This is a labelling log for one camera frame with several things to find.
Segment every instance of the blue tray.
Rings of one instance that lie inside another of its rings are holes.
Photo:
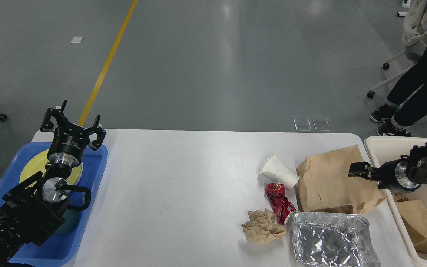
[[[19,149],[0,181],[0,207],[4,204],[2,197],[19,183],[19,176],[27,162],[40,152],[49,149],[49,146],[49,142],[31,142]],[[108,149],[104,145],[97,151],[90,148],[85,150],[83,173],[78,185],[92,190],[92,201],[86,210],[79,213],[77,227],[65,235],[52,235],[41,247],[33,243],[23,245],[9,262],[26,263],[35,267],[60,267],[75,256],[102,180],[107,157]],[[81,206],[83,205],[82,195],[74,193],[69,196],[69,199],[73,205]]]

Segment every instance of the crumpled napkin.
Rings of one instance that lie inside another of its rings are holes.
[[[286,227],[274,223],[276,215],[272,211],[248,211],[249,221],[242,224],[246,238],[255,243],[268,243],[286,235]]]

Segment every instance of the person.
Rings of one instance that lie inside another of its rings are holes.
[[[407,128],[427,115],[427,47],[422,58],[403,75],[383,106],[370,114],[375,123],[383,123],[376,130],[381,136],[411,136]]]

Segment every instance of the yellow floor line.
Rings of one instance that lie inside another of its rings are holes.
[[[85,108],[82,111],[82,115],[80,116],[80,119],[78,119],[78,125],[80,125],[80,126],[83,126],[83,124],[85,123],[85,120],[87,119],[88,113],[90,113],[90,109],[92,108],[93,102],[95,101],[95,98],[98,94],[98,91],[100,90],[100,86],[102,86],[103,79],[105,79],[106,72],[108,71],[108,68],[110,67],[110,64],[112,63],[112,59],[116,53],[116,50],[118,48],[118,45],[120,44],[120,41],[122,40],[126,26],[128,25],[129,19],[131,18],[131,15],[133,14],[134,7],[136,7],[137,3],[138,3],[138,0],[133,0],[133,3],[131,4],[131,7],[129,8],[128,13],[126,14],[126,17],[125,17],[123,25],[120,29],[120,32],[118,32],[118,36],[116,37],[115,42],[112,46],[112,50],[110,51],[110,54],[108,54],[108,57],[105,61],[105,64],[103,65],[102,71],[100,72],[100,75],[98,76],[98,80],[95,83],[95,87],[93,87],[92,93],[90,93],[90,97],[88,97],[87,104],[85,105]]]

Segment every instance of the black shoe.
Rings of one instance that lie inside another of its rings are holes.
[[[389,119],[398,112],[398,108],[392,108],[391,106],[384,104],[380,108],[375,109],[370,114],[370,120],[375,123],[382,123],[384,120]]]
[[[393,126],[390,119],[386,119],[382,126],[377,128],[377,135],[379,136],[407,136],[411,137],[411,132],[406,129],[397,129]]]

